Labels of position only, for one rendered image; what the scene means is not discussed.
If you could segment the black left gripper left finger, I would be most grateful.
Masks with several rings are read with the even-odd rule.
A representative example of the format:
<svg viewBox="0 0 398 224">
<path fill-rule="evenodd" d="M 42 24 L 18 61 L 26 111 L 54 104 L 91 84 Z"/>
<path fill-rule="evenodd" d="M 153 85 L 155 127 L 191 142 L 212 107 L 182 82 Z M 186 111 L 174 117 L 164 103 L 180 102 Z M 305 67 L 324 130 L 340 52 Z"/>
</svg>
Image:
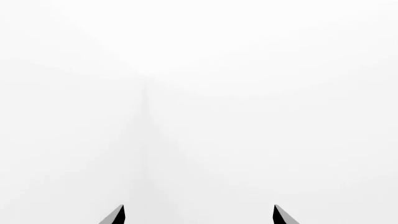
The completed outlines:
<svg viewBox="0 0 398 224">
<path fill-rule="evenodd" d="M 98 224 L 124 224 L 125 219 L 124 205 L 120 205 Z"/>
</svg>

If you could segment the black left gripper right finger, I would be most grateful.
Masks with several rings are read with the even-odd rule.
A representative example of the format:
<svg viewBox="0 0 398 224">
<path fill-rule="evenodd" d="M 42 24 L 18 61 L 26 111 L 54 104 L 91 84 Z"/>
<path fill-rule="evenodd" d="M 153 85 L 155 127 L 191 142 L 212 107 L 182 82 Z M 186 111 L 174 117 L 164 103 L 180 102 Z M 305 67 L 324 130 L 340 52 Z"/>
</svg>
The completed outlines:
<svg viewBox="0 0 398 224">
<path fill-rule="evenodd" d="M 300 224 L 278 205 L 274 205 L 272 219 L 274 224 Z"/>
</svg>

